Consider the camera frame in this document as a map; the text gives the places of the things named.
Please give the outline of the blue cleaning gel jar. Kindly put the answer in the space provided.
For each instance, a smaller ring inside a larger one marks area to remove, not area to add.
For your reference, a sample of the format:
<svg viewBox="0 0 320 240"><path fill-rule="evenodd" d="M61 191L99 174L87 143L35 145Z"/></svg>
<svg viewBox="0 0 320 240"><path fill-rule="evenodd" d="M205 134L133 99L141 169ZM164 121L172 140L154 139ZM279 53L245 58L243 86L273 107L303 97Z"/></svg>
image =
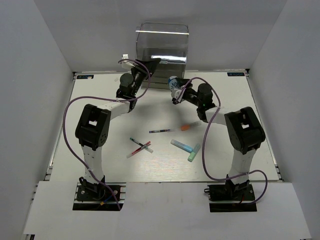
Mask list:
<svg viewBox="0 0 320 240"><path fill-rule="evenodd" d="M171 76L168 79L168 87L171 92L182 89L182 79L177 76Z"/></svg>

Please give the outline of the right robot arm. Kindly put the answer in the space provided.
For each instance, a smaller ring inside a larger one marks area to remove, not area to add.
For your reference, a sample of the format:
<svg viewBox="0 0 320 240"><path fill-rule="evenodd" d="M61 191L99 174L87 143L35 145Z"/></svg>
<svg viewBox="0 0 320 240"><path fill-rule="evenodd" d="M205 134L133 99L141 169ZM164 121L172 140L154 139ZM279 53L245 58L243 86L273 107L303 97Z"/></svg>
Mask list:
<svg viewBox="0 0 320 240"><path fill-rule="evenodd" d="M265 132L252 107L247 106L237 111L223 110L221 101L214 103L217 93L206 81L197 90L193 89L190 79L171 76L168 79L172 102L176 105L187 101L197 107L201 121L226 126L230 143L234 149L230 170L226 181L226 195L236 200L244 193L249 184L249 172L253 156L266 139Z"/></svg>

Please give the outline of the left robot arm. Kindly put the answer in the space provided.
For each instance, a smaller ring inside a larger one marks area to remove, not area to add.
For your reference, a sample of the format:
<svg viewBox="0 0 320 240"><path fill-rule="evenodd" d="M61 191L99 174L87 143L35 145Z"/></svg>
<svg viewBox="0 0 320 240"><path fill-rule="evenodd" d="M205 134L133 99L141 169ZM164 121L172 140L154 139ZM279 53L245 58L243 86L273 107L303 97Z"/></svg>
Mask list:
<svg viewBox="0 0 320 240"><path fill-rule="evenodd" d="M105 196L105 175L102 169L102 147L106 143L111 120L122 114L131 112L136 103L136 94L148 77L151 77L160 63L160 58L147 61L138 60L130 73L120 77L116 101L108 101L104 105L84 106L75 130L75 137L81 145L84 162L88 167L83 177L79 178L81 185L88 188L88 193L99 200Z"/></svg>

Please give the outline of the orange cap highlighter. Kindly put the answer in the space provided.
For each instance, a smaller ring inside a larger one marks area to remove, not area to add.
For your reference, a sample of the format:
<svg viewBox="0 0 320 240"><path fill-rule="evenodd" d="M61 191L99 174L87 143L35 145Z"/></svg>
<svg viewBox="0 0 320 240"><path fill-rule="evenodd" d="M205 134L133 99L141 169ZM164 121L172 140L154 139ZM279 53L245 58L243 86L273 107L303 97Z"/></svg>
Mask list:
<svg viewBox="0 0 320 240"><path fill-rule="evenodd" d="M198 126L200 126L201 124L202 124L201 121L195 121L195 122L192 122L192 123L184 124L184 125L182 125L182 126L180 127L180 130L181 130L182 132L184 132L184 131L190 130L190 129L192 129L192 128L198 127Z"/></svg>

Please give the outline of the clear acrylic organizer lid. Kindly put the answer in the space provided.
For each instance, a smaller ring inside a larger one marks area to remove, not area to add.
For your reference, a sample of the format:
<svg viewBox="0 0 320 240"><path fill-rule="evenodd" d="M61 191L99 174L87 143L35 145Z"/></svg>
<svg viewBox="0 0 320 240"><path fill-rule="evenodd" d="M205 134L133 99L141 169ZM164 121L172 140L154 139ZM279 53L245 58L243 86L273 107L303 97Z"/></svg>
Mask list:
<svg viewBox="0 0 320 240"><path fill-rule="evenodd" d="M185 24L144 22L136 29L136 57L160 58L165 64L187 63L189 28Z"/></svg>

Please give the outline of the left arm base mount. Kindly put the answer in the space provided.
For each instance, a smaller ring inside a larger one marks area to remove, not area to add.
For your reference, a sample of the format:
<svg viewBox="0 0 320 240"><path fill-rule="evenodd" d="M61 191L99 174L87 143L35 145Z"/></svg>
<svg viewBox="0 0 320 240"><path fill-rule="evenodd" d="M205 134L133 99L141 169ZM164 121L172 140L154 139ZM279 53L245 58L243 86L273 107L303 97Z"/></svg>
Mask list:
<svg viewBox="0 0 320 240"><path fill-rule="evenodd" d="M90 183L80 177L73 201L73 211L120 211L125 202L126 184L112 183L109 190L100 183Z"/></svg>

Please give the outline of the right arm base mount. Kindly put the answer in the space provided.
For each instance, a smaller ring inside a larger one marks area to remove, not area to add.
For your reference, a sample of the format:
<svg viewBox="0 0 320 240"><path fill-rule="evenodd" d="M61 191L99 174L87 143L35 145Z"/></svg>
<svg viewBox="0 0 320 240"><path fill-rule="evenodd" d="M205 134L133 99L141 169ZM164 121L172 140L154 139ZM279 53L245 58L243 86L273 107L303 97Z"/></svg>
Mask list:
<svg viewBox="0 0 320 240"><path fill-rule="evenodd" d="M253 186L236 190L231 181L225 184L210 184L204 190L209 199L211 213L249 213L257 212Z"/></svg>

